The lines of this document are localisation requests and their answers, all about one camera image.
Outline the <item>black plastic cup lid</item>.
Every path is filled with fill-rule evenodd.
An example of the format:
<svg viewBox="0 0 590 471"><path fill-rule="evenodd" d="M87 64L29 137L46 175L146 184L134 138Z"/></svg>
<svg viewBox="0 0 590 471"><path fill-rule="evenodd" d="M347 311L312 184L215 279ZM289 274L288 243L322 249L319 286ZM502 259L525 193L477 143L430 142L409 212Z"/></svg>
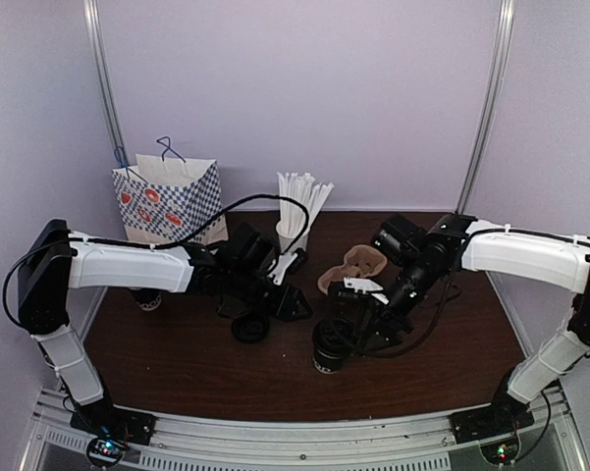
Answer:
<svg viewBox="0 0 590 471"><path fill-rule="evenodd" d="M354 323L344 318L323 319L312 333L316 353L345 357L353 353Z"/></svg>

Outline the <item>black paper cups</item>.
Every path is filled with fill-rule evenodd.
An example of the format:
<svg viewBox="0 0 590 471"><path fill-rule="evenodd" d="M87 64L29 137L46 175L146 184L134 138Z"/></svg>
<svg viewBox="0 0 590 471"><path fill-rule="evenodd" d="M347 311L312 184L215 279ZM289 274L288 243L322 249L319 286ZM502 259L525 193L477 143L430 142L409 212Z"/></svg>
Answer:
<svg viewBox="0 0 590 471"><path fill-rule="evenodd" d="M159 289L154 288L140 288L131 289L131 295L138 307L146 312L154 311L162 302L162 295Z"/></svg>

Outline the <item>black paper coffee cup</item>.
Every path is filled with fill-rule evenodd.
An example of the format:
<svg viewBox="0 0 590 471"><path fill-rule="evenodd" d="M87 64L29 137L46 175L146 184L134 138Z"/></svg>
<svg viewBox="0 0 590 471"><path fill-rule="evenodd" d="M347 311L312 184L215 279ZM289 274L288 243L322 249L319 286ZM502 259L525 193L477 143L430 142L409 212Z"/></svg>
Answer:
<svg viewBox="0 0 590 471"><path fill-rule="evenodd" d="M318 344L313 348L312 359L318 372L331 375L343 367L350 354L351 350L348 347Z"/></svg>

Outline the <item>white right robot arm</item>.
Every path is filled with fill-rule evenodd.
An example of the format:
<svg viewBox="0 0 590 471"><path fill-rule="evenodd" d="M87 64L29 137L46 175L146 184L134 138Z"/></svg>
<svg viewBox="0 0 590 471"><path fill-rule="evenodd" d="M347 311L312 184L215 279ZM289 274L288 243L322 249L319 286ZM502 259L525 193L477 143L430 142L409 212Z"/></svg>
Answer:
<svg viewBox="0 0 590 471"><path fill-rule="evenodd" d="M391 213L329 212L310 237L319 267L330 267L352 245L364 243ZM506 274L457 275L462 295L449 303L429 340L395 359L353 360L329 378L328 420L372 420L442 413L488 401L514 360L528 355L568 317L573 295L545 283ZM574 418L590 435L590 359L562 386Z"/></svg>

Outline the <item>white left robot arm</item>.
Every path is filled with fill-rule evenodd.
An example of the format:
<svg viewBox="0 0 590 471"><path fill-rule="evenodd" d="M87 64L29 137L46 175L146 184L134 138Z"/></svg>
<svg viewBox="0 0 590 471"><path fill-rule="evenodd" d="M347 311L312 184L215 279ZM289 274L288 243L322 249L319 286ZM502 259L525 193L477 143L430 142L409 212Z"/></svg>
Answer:
<svg viewBox="0 0 590 471"><path fill-rule="evenodd" d="M281 252L275 240L249 224L209 244L146 244L73 232L66 221L54 219L15 266L17 321L49 359L77 416L99 435L111 436L122 416L73 328L73 292L122 290L144 311L157 309L166 293L229 297L245 308L233 323L235 336L255 343L272 319L311 317L304 293L287 281L305 258L302 249Z"/></svg>

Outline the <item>remaining black lids stack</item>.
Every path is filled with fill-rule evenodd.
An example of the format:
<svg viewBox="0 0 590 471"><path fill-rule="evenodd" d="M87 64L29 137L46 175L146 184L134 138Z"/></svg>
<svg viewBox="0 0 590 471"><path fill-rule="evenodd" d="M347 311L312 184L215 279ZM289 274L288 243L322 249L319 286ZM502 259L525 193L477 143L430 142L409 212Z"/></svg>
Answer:
<svg viewBox="0 0 590 471"><path fill-rule="evenodd" d="M232 322L231 331L235 340L244 344L263 341L270 330L267 317L251 313L243 315Z"/></svg>

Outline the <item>brown cardboard cup carrier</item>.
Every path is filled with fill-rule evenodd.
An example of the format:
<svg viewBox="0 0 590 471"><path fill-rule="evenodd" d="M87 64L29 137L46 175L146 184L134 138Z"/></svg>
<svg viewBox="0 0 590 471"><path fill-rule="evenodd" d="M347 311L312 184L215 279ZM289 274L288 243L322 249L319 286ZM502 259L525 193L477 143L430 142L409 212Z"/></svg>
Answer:
<svg viewBox="0 0 590 471"><path fill-rule="evenodd" d="M388 258L378 249L357 244L343 257L341 265L334 266L323 273L317 280L318 289L328 294L330 283L343 278L372 279L377 277L387 266Z"/></svg>

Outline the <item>wrapped white straws bundle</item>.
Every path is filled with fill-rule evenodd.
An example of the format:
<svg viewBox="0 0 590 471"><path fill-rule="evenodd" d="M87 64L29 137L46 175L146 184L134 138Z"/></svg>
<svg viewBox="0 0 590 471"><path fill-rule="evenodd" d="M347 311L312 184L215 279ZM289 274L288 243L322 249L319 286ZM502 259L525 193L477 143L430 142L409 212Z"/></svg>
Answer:
<svg viewBox="0 0 590 471"><path fill-rule="evenodd" d="M322 183L310 173L277 173L279 195L298 202L280 201L283 234L295 237L302 227L309 228L323 208L335 185Z"/></svg>

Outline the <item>blue checkered paper bag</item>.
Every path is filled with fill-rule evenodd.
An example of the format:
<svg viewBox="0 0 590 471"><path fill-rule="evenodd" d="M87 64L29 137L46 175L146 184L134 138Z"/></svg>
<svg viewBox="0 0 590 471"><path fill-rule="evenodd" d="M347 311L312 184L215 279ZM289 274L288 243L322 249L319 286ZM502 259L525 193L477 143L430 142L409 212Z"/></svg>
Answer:
<svg viewBox="0 0 590 471"><path fill-rule="evenodd" d="M209 244L229 238L226 217L210 218L222 205L217 162L183 157L174 151L170 138L157 155L137 154L129 163L123 147L114 149L118 167L112 182L128 240L166 243L187 236Z"/></svg>

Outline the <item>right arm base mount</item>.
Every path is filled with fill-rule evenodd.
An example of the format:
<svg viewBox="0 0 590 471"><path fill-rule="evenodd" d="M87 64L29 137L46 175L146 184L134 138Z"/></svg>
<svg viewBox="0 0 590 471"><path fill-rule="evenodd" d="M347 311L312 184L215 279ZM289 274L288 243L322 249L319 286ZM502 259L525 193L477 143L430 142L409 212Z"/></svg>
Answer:
<svg viewBox="0 0 590 471"><path fill-rule="evenodd" d="M520 457L519 432L535 423L530 412L512 416L510 412L489 405L460 411L450 416L458 445L477 443L485 461L495 466L511 465Z"/></svg>

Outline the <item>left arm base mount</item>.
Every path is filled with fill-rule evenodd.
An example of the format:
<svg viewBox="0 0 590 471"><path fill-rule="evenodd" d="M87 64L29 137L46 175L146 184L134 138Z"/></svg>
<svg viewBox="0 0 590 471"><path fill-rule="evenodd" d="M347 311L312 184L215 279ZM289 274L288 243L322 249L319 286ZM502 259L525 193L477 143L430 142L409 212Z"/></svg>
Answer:
<svg viewBox="0 0 590 471"><path fill-rule="evenodd" d="M98 468L117 465L131 445L149 445L155 424L152 414L100 404L77 404L70 420L73 429L93 435L85 457Z"/></svg>

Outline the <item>aluminium front rail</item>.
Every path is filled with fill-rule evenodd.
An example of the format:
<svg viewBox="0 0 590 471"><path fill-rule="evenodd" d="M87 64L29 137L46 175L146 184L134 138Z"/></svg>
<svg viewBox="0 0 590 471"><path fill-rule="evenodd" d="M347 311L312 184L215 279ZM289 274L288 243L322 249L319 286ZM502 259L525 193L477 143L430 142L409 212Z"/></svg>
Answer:
<svg viewBox="0 0 590 471"><path fill-rule="evenodd" d="M531 405L535 423L519 438L521 461L491 464L495 442L460 443L451 413L469 408L391 419L338 422L244 422L149 412L156 418L148 445L129 444L109 470L590 470L581 439L560 387L545 392L549 428L540 442L548 407ZM86 458L93 435L70 427L66 395L42 389L33 409L29 438L15 470L100 470Z"/></svg>

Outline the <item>left aluminium frame post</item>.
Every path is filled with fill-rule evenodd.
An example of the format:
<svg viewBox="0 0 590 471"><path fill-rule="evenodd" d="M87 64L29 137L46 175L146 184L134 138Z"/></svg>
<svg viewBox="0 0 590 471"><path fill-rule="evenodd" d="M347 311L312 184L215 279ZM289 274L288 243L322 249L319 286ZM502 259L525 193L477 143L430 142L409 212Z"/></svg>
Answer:
<svg viewBox="0 0 590 471"><path fill-rule="evenodd" d="M126 155L126 145L113 95L112 83L105 54L99 5L96 0L83 0L86 31L94 61L98 86L102 99L103 113L112 142L114 153Z"/></svg>

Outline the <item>aluminium frame post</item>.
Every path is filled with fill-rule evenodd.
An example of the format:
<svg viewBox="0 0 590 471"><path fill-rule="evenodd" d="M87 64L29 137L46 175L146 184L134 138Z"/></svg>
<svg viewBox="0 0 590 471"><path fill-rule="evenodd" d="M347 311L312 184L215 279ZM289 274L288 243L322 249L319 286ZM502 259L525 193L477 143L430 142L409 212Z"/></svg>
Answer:
<svg viewBox="0 0 590 471"><path fill-rule="evenodd" d="M86 31L94 61L98 86L102 99L103 113L112 142L114 153L126 155L126 145L113 95L112 83L105 54L99 5L96 0L83 0Z"/></svg>
<svg viewBox="0 0 590 471"><path fill-rule="evenodd" d="M502 0L496 28L491 65L486 91L479 116L478 127L472 144L470 159L456 204L456 212L466 212L472 192L477 183L491 128L496 114L496 105L504 82L510 45L514 28L515 1Z"/></svg>

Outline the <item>right aluminium frame post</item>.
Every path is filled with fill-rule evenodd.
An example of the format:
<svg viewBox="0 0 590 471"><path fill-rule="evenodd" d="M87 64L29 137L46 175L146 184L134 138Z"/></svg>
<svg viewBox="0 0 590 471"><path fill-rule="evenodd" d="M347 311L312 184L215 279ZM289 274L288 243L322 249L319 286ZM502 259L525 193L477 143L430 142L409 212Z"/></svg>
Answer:
<svg viewBox="0 0 590 471"><path fill-rule="evenodd" d="M466 212L472 192L477 183L491 128L496 114L496 105L504 82L510 45L514 28L515 1L502 0L496 28L491 65L486 91L479 116L478 127L472 144L470 159L456 204L456 212Z"/></svg>

